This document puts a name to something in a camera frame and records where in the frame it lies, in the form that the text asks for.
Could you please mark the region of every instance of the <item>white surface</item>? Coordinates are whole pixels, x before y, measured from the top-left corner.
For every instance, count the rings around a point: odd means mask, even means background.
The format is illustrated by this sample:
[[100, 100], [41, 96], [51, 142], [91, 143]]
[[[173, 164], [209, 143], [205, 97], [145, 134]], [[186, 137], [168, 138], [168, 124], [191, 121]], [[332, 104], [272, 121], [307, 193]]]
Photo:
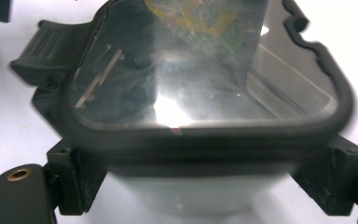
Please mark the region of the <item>white surface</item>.
[[[103, 0], [14, 1], [12, 21], [0, 23], [0, 174], [26, 163], [45, 164], [45, 153], [59, 140], [38, 114], [30, 100], [34, 88], [11, 72], [8, 63], [19, 57], [36, 24], [42, 19], [62, 23], [90, 21]], [[308, 40], [319, 40], [334, 55], [356, 93], [353, 120], [342, 133], [358, 145], [358, 1], [297, 0], [311, 20], [305, 33]], [[328, 217], [287, 177], [263, 200], [244, 211], [232, 223], [339, 223], [353, 224], [358, 208], [350, 217]], [[114, 178], [103, 184], [91, 212], [83, 217], [59, 217], [59, 223], [188, 223], [175, 217], [155, 217], [139, 205], [133, 195]], [[216, 220], [225, 223], [227, 220]]]

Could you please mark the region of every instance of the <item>black bracket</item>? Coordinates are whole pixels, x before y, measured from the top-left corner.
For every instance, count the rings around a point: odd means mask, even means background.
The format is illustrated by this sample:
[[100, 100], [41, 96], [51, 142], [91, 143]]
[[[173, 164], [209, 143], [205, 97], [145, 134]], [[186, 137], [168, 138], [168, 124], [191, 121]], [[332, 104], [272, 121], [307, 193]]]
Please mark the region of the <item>black bracket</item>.
[[358, 205], [358, 146], [337, 136], [292, 177], [328, 216], [348, 216]]
[[0, 224], [56, 223], [62, 215], [88, 212], [106, 171], [91, 157], [61, 141], [48, 152], [48, 164], [22, 165], [0, 175]]

